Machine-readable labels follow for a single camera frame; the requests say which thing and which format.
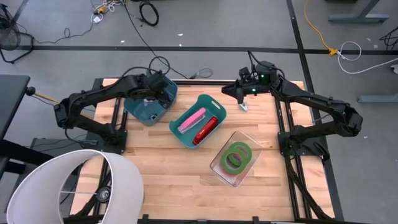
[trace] white lampshade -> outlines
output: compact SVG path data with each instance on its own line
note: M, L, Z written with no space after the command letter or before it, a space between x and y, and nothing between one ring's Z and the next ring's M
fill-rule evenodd
M12 195L7 222L63 224L60 191L78 165L96 156L107 160L112 173L112 191L102 224L137 223L144 199L144 184L138 168L123 156L91 149L58 156L31 172Z

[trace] wooden tabletop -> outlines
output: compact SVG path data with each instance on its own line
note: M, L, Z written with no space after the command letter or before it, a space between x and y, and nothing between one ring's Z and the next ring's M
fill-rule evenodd
M103 85L115 81L105 79ZM295 83L303 88L302 82ZM198 95L204 93L226 108L227 117L198 149L189 150L169 131L169 121L176 120L196 102ZM247 112L239 109L234 98L222 94L221 86L179 85L176 103L154 126L144 126L129 114L123 156L135 163L144 179L141 214L149 214L153 219L252 220L253 216L258 216L260 220L293 220L287 174L277 140L279 126L274 98L261 94L246 99ZM95 120L110 123L113 107L114 100L99 103ZM307 106L292 103L291 107L295 124L312 125ZM237 130L250 135L263 149L241 186L234 188L222 183L209 166ZM334 217L321 160L316 156L303 156L302 164L308 191L325 213ZM93 159L84 165L77 192L96 190L101 165L102 159ZM296 191L303 217L302 197ZM89 198L90 195L76 194L71 214L78 212Z

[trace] teal container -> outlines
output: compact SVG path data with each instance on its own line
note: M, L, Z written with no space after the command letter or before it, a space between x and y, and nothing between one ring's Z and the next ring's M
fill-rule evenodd
M178 87L172 80L169 80L169 85L165 91L169 94L172 104L169 108L165 109L158 100L152 103L145 104L143 99L125 99L124 109L136 117L143 125L152 126L158 122L161 117L173 106L177 99Z
M198 124L194 125L191 129L189 129L186 133L181 134L178 131L178 127L191 115L196 113L200 108L206 109L205 119L201 120ZM216 116L218 118L218 125L215 129L212 130L210 134L208 134L197 146L192 143L193 139L197 135L197 133L201 130L202 127L210 120L210 118ZM189 149L195 149L200 146L206 139L216 131L216 129L220 126L220 124L224 121L226 117L225 108L217 102L213 97L202 94L198 97L197 102L191 106L181 117L179 117L176 121L171 121L169 123L170 131L174 134L174 136L180 140L180 142Z

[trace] tape roll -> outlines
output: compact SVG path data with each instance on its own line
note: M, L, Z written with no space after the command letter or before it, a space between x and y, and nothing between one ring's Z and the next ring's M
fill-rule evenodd
M230 149L231 148L235 148L235 149L242 150L246 154L246 157L247 157L247 161L246 162L249 163L251 161L251 157L252 157L251 149L246 143L244 143L244 142L234 142L229 148ZM230 154L228 156L228 159L229 159L229 161L232 164L234 164L236 166L240 166L241 163L242 163L242 161L240 161L239 159L235 158L235 156L233 154Z
M230 155L232 156L233 154L236 154L241 158L242 161L241 161L240 165L236 166L229 161L228 156L230 156ZM245 153L242 150L237 149L237 148L229 148L221 156L221 166L229 174L242 173L248 164L247 161L248 161L248 158L245 155Z

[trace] black desk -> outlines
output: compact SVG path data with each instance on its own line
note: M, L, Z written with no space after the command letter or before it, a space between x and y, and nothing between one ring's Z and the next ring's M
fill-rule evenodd
M0 140L6 135L29 80L27 75L0 75Z
M4 172L23 173L25 165L11 162L10 159L41 165L53 158L53 156L3 140L25 95L29 80L30 77L26 75L0 75L0 179Z

